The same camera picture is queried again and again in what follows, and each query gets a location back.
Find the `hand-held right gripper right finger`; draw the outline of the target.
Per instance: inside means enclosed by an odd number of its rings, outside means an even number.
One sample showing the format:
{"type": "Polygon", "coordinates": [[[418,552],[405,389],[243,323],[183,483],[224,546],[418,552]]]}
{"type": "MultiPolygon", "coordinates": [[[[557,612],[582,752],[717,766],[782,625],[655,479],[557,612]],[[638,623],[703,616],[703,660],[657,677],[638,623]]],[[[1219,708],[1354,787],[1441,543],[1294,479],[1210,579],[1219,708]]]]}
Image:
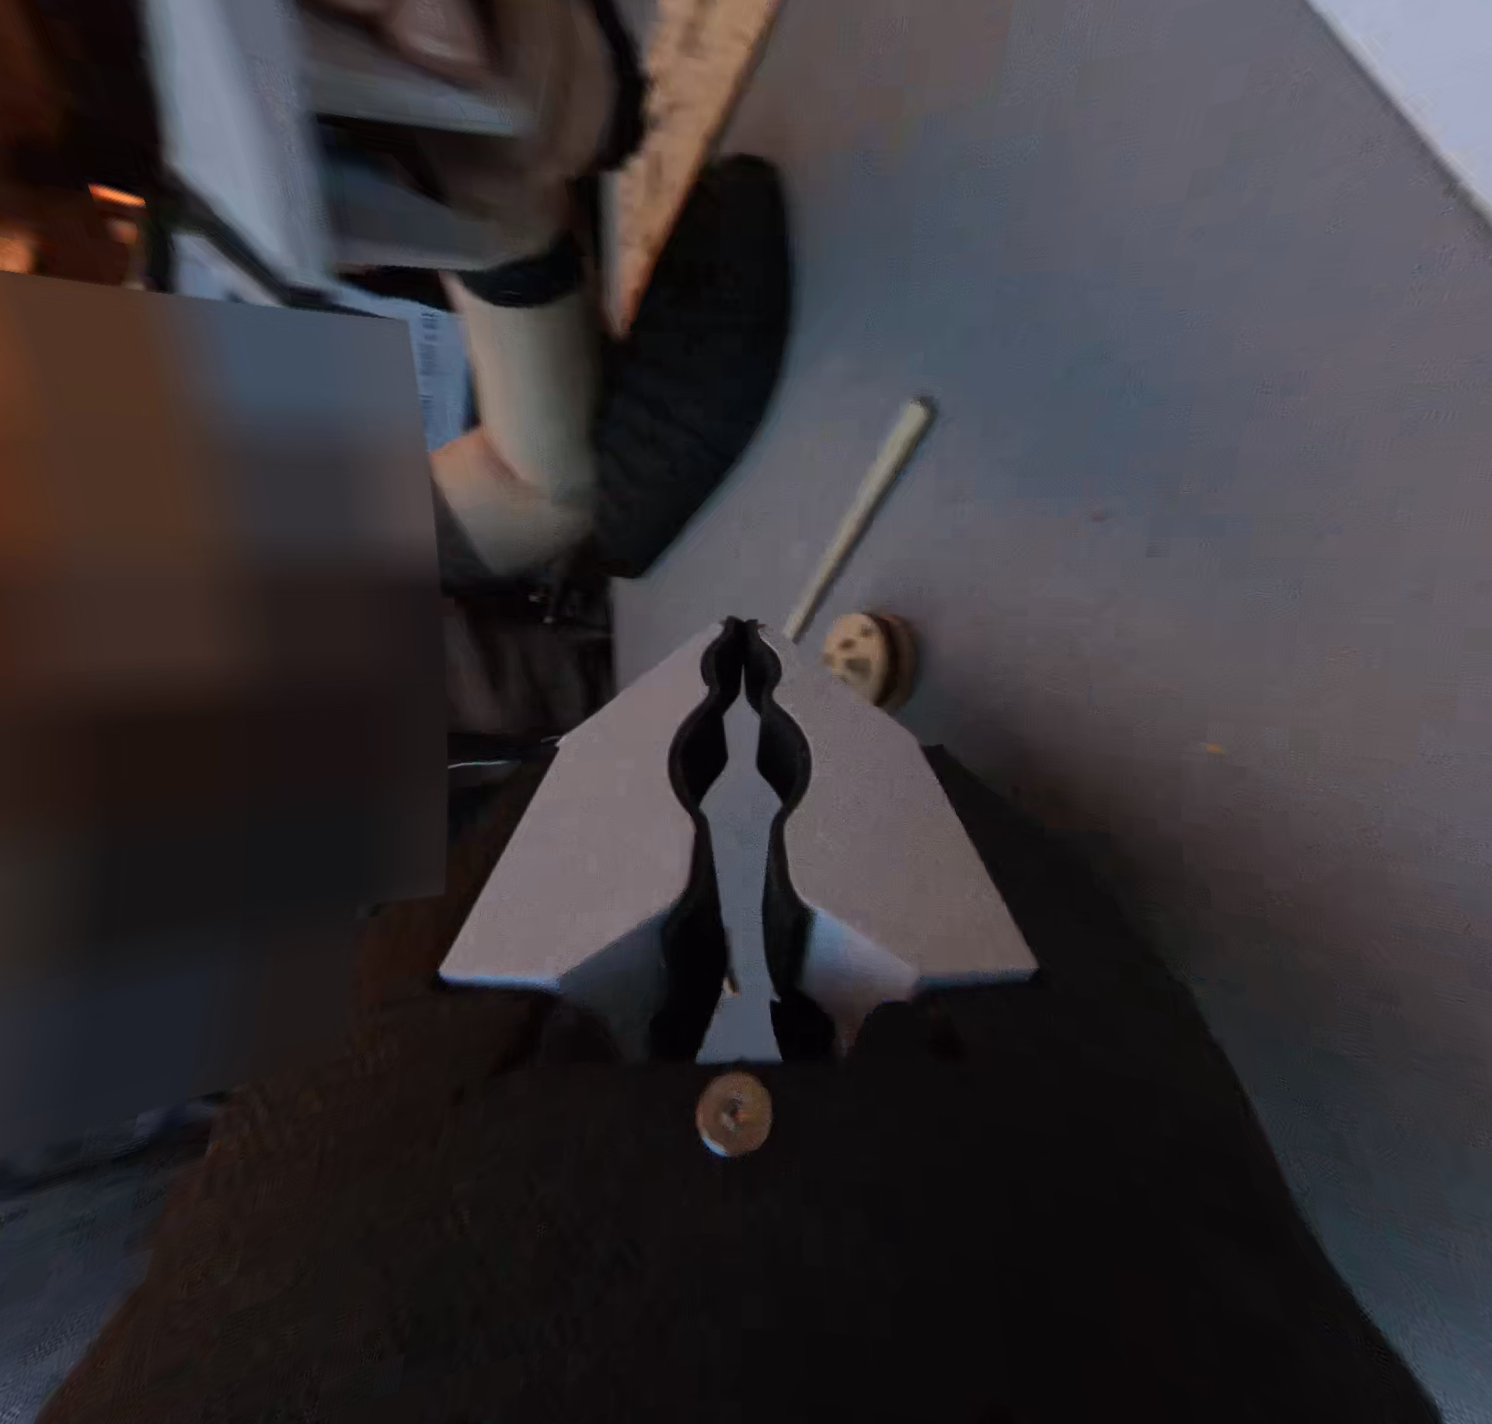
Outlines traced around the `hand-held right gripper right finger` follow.
{"type": "Polygon", "coordinates": [[[894,710],[759,623],[749,702],[757,770],[778,800],[761,914],[782,1060],[848,1054],[884,1004],[1036,975],[1032,947],[894,710]]]}

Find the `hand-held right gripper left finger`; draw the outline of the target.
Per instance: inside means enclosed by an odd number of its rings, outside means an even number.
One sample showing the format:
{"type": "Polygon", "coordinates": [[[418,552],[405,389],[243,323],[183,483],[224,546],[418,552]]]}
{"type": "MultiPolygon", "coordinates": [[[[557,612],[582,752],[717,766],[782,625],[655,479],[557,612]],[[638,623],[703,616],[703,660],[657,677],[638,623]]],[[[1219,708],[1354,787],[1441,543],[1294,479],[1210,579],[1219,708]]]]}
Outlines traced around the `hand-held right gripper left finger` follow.
{"type": "Polygon", "coordinates": [[[632,1060],[697,1060],[732,974],[703,802],[744,662],[728,618],[563,739],[441,983],[540,991],[632,1060]]]}

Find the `round wooden wheel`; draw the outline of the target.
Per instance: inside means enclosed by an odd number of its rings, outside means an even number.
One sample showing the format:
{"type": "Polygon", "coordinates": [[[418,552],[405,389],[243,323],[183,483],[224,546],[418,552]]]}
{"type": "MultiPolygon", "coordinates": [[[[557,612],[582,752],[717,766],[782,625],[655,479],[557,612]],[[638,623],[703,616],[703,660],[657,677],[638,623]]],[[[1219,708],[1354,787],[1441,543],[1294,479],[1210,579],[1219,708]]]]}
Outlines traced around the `round wooden wheel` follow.
{"type": "Polygon", "coordinates": [[[838,616],[821,646],[823,666],[880,710],[901,710],[921,671],[917,633],[896,614],[838,616]]]}

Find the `person's left forearm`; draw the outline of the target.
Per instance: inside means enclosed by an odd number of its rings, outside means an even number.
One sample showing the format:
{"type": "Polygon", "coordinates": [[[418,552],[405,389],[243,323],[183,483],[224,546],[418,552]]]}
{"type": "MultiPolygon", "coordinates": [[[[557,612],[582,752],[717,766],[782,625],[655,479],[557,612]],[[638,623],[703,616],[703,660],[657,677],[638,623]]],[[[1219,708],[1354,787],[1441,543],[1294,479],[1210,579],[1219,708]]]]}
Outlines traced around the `person's left forearm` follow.
{"type": "Polygon", "coordinates": [[[430,456],[439,506],[476,579],[536,573],[593,527],[601,331],[584,279],[532,300],[478,275],[443,273],[457,308],[476,427],[430,456]]]}

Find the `person's left hand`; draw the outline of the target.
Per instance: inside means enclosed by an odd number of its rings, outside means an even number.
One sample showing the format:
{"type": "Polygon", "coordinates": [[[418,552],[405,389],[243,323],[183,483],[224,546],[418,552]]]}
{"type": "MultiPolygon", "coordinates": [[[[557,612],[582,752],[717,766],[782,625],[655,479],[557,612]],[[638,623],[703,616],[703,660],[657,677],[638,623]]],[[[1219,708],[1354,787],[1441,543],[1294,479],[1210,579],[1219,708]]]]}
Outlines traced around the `person's left hand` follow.
{"type": "Polygon", "coordinates": [[[613,0],[297,0],[330,260],[466,271],[540,252],[624,160],[642,71],[613,0]]]}

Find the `person's dark shirt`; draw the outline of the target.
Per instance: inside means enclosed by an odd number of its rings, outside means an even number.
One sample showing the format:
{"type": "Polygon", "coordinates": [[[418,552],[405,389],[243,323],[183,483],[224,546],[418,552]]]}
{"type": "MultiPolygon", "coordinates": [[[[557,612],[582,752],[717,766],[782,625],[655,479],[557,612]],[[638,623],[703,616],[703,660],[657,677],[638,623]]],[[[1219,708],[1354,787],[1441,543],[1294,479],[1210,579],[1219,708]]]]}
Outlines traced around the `person's dark shirt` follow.
{"type": "Polygon", "coordinates": [[[447,729],[499,743],[561,739],[618,691],[613,593],[586,560],[441,591],[447,729]]]}

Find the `thin wooden stick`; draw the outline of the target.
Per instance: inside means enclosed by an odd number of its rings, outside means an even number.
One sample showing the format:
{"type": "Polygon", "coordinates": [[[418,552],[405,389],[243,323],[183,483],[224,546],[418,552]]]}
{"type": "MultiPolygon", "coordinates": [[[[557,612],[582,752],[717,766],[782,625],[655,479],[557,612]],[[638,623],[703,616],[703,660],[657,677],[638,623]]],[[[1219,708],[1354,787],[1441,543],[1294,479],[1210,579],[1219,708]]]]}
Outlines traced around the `thin wooden stick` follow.
{"type": "Polygon", "coordinates": [[[788,641],[798,643],[809,629],[815,612],[823,606],[842,568],[878,516],[880,506],[919,450],[938,414],[936,400],[927,396],[907,400],[901,408],[851,494],[850,506],[834,527],[811,577],[786,616],[782,631],[788,641]]]}

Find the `plywood parts sheet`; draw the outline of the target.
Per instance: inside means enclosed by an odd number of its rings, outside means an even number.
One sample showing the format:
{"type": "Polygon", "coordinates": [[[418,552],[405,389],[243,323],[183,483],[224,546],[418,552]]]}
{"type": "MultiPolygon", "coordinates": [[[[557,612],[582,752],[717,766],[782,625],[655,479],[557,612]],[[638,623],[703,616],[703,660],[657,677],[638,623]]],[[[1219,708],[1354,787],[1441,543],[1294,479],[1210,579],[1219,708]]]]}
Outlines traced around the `plywood parts sheet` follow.
{"type": "Polygon", "coordinates": [[[615,339],[630,333],[663,248],[755,71],[782,4],[653,4],[642,144],[601,185],[601,283],[615,339]]]}

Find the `black wrist rest pad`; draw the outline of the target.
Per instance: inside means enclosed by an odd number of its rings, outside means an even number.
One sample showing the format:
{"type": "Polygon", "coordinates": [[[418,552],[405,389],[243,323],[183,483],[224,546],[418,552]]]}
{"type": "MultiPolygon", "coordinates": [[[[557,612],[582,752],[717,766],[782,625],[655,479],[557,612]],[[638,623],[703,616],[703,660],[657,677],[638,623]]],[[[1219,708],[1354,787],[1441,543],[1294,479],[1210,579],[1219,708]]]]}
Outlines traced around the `black wrist rest pad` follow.
{"type": "Polygon", "coordinates": [[[605,575],[644,577],[726,481],[773,406],[792,325],[782,175],[755,154],[711,161],[603,360],[592,552],[605,575]]]}

